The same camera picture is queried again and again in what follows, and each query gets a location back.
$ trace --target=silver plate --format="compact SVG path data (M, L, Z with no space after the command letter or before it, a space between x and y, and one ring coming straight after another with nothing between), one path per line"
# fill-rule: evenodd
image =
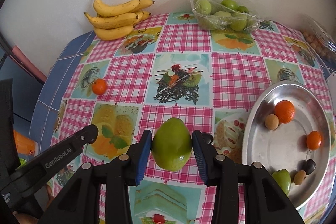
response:
M264 121L273 113L281 100L295 106L295 117L276 130L268 130ZM305 144L306 135L317 130L322 134L322 144L312 151ZM255 102L246 123L242 162L251 165L261 162L273 173L287 169L292 175L304 160L313 159L316 169L301 185L292 183L289 199L298 210L315 194L327 171L330 155L330 128L326 114L313 93L305 86L292 81L281 81L266 89Z

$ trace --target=blue gripper pad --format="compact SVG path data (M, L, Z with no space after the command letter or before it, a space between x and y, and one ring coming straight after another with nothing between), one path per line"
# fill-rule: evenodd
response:
M151 151L152 146L152 132L149 130L145 130L143 132L143 135L140 139L140 143L143 141L143 148L142 152L140 154L140 158L138 160L138 167L137 167L137 173L135 177L135 183L136 185L139 185L140 182L143 180L145 176L146 166L149 158L149 153Z

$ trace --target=bunch of bananas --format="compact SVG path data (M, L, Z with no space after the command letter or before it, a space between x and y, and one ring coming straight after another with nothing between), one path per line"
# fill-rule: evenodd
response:
M131 0L111 6L102 0L94 0L93 8L97 17L92 17L87 12L84 15L94 26L97 37L102 40L114 40L128 35L136 24L149 18L151 13L141 10L153 3L153 0Z

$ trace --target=orange cup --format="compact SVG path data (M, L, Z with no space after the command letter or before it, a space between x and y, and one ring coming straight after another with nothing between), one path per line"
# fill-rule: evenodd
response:
M39 151L39 145L37 142L21 135L19 132L14 131L14 140L18 153L23 155L37 156Z

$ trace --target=plastic container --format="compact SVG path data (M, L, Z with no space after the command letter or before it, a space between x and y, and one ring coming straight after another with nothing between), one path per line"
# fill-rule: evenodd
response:
M304 15L301 32L325 65L331 70L336 70L336 44L325 28L310 16Z
M249 14L234 11L224 5L221 5L223 0L209 0L211 3L211 14L204 15L197 12L198 2L194 3L194 0L190 0L192 11L199 26L204 30L224 30L233 32L253 32L259 28L263 18L257 13L255 5L249 0L234 0L238 6L246 6L249 10ZM215 12L223 11L231 13L231 17L222 17L213 15ZM233 30L230 26L234 21L241 20L239 17L243 14L246 16L246 25L242 30Z
M39 145L37 142L21 135L14 130L14 140L18 153L23 155L37 156L39 151Z

